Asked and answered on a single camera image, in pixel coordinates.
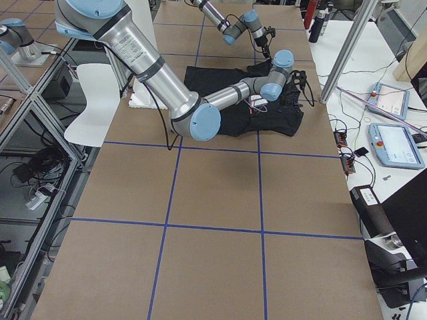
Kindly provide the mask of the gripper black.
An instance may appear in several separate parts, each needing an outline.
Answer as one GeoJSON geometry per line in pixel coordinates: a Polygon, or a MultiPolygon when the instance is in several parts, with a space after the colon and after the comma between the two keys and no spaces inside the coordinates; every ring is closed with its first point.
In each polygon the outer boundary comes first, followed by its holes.
{"type": "Polygon", "coordinates": [[[293,70],[287,83],[287,92],[299,90],[304,92],[306,88],[306,72],[304,70],[293,70]]]}
{"type": "Polygon", "coordinates": [[[276,29],[273,27],[260,27],[255,32],[255,42],[258,47],[262,47],[262,54],[266,59],[270,58],[270,49],[268,47],[268,35],[271,38],[276,36],[276,29]]]}

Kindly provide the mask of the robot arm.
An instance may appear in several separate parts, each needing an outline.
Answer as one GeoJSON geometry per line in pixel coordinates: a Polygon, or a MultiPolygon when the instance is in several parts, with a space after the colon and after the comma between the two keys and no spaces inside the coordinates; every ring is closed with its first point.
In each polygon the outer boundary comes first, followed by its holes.
{"type": "Polygon", "coordinates": [[[216,26],[228,45],[233,45],[247,31],[252,39],[254,51],[261,53],[266,59],[271,58],[270,42],[276,36],[276,30],[271,26],[264,27],[255,9],[239,17],[234,14],[224,16],[211,1],[185,1],[185,3],[197,7],[216,26]]]}
{"type": "Polygon", "coordinates": [[[55,24],[65,36],[97,41],[121,59],[137,80],[152,90],[169,110],[172,130],[207,141],[220,130],[220,111],[251,95],[275,101],[290,82],[294,56],[278,51],[264,77],[247,77],[206,97],[190,91],[134,23],[125,1],[56,1],[55,24]]]}

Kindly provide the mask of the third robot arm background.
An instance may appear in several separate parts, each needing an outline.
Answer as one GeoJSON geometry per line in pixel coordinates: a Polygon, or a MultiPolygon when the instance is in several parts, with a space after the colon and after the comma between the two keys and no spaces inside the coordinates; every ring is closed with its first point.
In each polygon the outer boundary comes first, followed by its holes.
{"type": "Polygon", "coordinates": [[[33,43],[34,38],[21,19],[8,18],[1,21],[1,48],[7,55],[33,43]]]}

